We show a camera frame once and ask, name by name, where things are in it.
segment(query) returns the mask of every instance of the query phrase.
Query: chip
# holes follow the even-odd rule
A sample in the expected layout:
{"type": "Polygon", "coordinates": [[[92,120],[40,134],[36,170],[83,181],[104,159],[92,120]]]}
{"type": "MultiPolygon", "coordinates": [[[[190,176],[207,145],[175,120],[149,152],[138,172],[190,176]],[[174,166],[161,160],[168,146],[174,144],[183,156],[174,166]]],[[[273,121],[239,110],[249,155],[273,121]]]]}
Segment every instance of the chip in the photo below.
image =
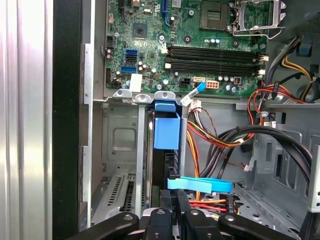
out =
{"type": "Polygon", "coordinates": [[[235,76],[234,77],[234,84],[237,84],[237,85],[241,84],[241,77],[235,76]]]}
{"type": "Polygon", "coordinates": [[[147,39],[148,38],[148,24],[135,22],[132,24],[132,38],[133,39],[147,39]]]}
{"type": "Polygon", "coordinates": [[[228,4],[203,1],[201,4],[200,28],[212,30],[227,30],[228,4]]]}

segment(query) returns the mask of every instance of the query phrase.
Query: white connector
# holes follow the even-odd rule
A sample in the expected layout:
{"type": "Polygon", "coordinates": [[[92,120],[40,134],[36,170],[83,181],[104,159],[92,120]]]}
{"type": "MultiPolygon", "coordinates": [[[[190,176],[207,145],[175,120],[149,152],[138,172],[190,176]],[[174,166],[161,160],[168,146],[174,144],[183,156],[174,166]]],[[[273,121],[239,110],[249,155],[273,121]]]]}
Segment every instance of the white connector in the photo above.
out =
{"type": "Polygon", "coordinates": [[[197,108],[196,111],[201,113],[201,101],[199,99],[193,100],[190,103],[188,113],[190,113],[195,108],[197,108]]]}

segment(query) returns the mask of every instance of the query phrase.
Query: mounting hole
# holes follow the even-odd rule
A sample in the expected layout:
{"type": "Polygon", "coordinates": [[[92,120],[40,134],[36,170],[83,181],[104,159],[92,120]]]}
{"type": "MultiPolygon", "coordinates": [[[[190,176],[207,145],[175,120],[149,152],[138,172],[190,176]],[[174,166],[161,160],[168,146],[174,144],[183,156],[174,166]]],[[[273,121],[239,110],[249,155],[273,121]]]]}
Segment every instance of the mounting hole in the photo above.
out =
{"type": "Polygon", "coordinates": [[[133,217],[131,215],[127,214],[127,215],[124,216],[123,219],[129,221],[129,220],[132,220],[133,217]]]}
{"type": "Polygon", "coordinates": [[[260,218],[259,214],[257,214],[257,213],[252,214],[252,216],[253,216],[254,218],[256,218],[256,219],[260,218]]]}

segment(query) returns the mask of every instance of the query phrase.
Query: white label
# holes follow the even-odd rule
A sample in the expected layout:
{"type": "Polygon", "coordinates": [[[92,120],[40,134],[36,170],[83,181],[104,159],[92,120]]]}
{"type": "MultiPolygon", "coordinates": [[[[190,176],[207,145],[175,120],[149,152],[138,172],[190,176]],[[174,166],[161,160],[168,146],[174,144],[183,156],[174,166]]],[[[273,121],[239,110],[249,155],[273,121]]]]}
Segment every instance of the white label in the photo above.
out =
{"type": "Polygon", "coordinates": [[[142,74],[131,74],[130,88],[131,92],[140,93],[142,84],[142,74]]]}
{"type": "Polygon", "coordinates": [[[155,13],[159,13],[160,12],[160,8],[161,8],[160,4],[155,5],[154,12],[155,13]]]}
{"type": "Polygon", "coordinates": [[[173,8],[181,8],[181,0],[172,0],[172,7],[173,8]]]}
{"type": "Polygon", "coordinates": [[[188,106],[193,100],[189,97],[189,95],[186,95],[184,98],[181,99],[181,104],[183,106],[188,106]]]}

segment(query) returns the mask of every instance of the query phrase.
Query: capacitor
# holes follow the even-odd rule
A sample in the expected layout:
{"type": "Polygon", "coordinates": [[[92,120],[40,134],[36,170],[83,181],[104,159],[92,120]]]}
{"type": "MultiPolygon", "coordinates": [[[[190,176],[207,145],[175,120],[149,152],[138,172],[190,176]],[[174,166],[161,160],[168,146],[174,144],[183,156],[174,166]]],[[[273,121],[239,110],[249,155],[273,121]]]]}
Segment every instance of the capacitor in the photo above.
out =
{"type": "Polygon", "coordinates": [[[158,91],[160,91],[160,90],[162,89],[161,84],[158,84],[158,85],[156,86],[156,89],[157,89],[158,91]]]}
{"type": "Polygon", "coordinates": [[[164,85],[167,85],[169,83],[169,80],[167,78],[165,78],[165,79],[163,79],[162,82],[163,82],[164,85]]]}
{"type": "Polygon", "coordinates": [[[106,59],[108,59],[108,60],[112,60],[112,59],[114,59],[110,54],[108,54],[107,56],[106,56],[106,59]]]}
{"type": "Polygon", "coordinates": [[[175,21],[175,17],[174,17],[174,16],[170,17],[169,23],[170,23],[170,24],[173,24],[174,21],[175,21]]]}

